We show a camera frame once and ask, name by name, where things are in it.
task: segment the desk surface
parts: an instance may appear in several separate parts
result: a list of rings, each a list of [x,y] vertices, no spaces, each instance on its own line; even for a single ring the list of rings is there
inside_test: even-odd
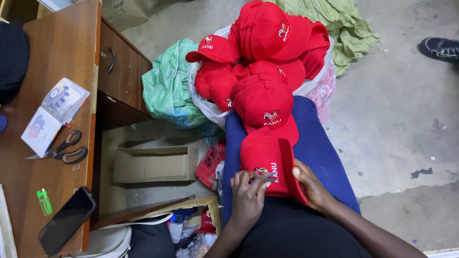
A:
[[[0,134],[0,184],[5,192],[19,258],[45,256],[38,232],[72,196],[75,188],[82,185],[91,188],[100,22],[100,2],[84,0],[24,25],[30,38],[28,70],[17,97],[0,111],[8,118],[7,127]],[[89,153],[76,171],[73,171],[74,165],[52,158],[26,159],[35,153],[21,140],[43,98],[63,77],[91,92],[73,118],[72,128],[63,127],[51,145],[51,148],[57,146],[71,130],[81,130],[81,141],[68,151],[87,146]],[[48,191],[54,210],[48,217],[43,215],[37,198],[37,190],[41,188]],[[89,222],[86,222],[61,253],[85,248],[88,233]]]

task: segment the shoe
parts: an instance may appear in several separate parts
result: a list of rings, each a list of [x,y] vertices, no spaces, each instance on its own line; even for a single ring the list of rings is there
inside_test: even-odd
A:
[[[419,51],[430,58],[443,61],[459,61],[459,40],[425,38],[419,44]]]

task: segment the smartphone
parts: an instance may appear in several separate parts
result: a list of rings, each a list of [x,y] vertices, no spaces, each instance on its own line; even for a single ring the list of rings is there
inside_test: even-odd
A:
[[[55,256],[89,219],[95,207],[95,200],[88,188],[81,186],[38,233],[46,254]]]

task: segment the drawer handle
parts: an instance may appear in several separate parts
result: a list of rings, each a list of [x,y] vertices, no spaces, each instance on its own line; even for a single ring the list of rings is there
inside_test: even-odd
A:
[[[111,72],[112,72],[112,69],[113,69],[113,66],[115,65],[115,52],[113,51],[113,49],[112,49],[111,47],[108,47],[108,50],[109,50],[110,53],[112,54],[112,64],[111,64],[110,67],[108,68],[107,73],[111,73]]]

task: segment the navy blue fabric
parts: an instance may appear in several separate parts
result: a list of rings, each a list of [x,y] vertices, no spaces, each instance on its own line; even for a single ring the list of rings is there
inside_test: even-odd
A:
[[[295,158],[308,165],[333,196],[360,214],[357,199],[341,160],[320,124],[315,103],[303,96],[293,98],[295,104],[292,114],[299,132],[299,140],[293,146]],[[241,169],[241,143],[246,136],[241,118],[231,110],[226,118],[226,155],[223,173],[224,224],[230,218],[233,201],[230,179]]]

